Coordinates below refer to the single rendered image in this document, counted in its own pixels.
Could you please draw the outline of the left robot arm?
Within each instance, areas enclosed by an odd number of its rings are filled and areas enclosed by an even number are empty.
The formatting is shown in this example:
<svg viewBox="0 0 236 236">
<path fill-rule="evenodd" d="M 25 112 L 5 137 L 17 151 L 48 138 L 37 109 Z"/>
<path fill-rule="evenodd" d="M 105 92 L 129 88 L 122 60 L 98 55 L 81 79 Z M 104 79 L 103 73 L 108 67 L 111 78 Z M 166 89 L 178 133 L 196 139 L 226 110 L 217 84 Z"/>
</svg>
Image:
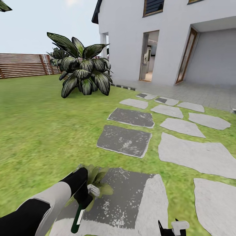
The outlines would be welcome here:
<svg viewBox="0 0 236 236">
<path fill-rule="evenodd" d="M 72 197 L 85 208 L 100 196 L 100 188 L 87 186 L 87 171 L 80 167 L 52 187 L 31 196 L 14 212 L 0 217 L 0 236 L 45 236 Z"/>
</svg>

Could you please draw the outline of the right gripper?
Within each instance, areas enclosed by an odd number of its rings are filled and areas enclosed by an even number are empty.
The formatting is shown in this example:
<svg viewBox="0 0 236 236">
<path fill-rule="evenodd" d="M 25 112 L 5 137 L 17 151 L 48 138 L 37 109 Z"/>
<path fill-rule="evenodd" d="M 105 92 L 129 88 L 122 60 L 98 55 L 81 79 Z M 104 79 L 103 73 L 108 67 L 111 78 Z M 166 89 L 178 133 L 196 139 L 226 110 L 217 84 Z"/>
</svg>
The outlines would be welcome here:
<svg viewBox="0 0 236 236">
<path fill-rule="evenodd" d="M 172 229 L 165 229 L 162 227 L 160 221 L 158 221 L 159 224 L 159 228 L 160 228 L 160 232 L 161 232 L 161 236 L 186 236 L 186 231 L 184 230 L 180 230 L 181 235 L 175 235 L 174 232 L 172 231 Z"/>
</svg>

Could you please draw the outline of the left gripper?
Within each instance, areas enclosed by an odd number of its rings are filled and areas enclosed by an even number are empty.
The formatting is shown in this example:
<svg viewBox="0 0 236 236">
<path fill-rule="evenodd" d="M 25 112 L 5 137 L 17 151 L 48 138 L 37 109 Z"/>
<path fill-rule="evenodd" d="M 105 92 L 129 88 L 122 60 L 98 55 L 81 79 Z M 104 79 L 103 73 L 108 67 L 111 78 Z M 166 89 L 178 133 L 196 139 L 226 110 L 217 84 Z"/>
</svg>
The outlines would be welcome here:
<svg viewBox="0 0 236 236">
<path fill-rule="evenodd" d="M 82 193 L 75 193 L 73 195 L 73 197 L 75 198 L 75 200 L 77 200 L 79 203 L 81 203 L 85 208 L 88 207 L 88 205 L 93 201 L 93 196 L 91 196 L 88 193 L 88 188 L 86 188 L 85 191 L 83 191 Z"/>
</svg>

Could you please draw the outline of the insectifuge atomizer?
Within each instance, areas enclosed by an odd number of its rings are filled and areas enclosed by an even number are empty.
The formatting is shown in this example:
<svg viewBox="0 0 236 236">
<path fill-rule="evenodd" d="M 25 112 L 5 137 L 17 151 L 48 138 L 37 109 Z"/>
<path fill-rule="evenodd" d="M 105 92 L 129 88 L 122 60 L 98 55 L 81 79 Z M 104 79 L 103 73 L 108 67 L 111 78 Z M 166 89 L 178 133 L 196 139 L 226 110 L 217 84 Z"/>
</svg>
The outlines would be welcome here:
<svg viewBox="0 0 236 236">
<path fill-rule="evenodd" d="M 71 228 L 72 233 L 78 232 L 84 212 L 85 212 L 84 206 L 81 203 L 79 203 L 79 207 Z"/>
</svg>

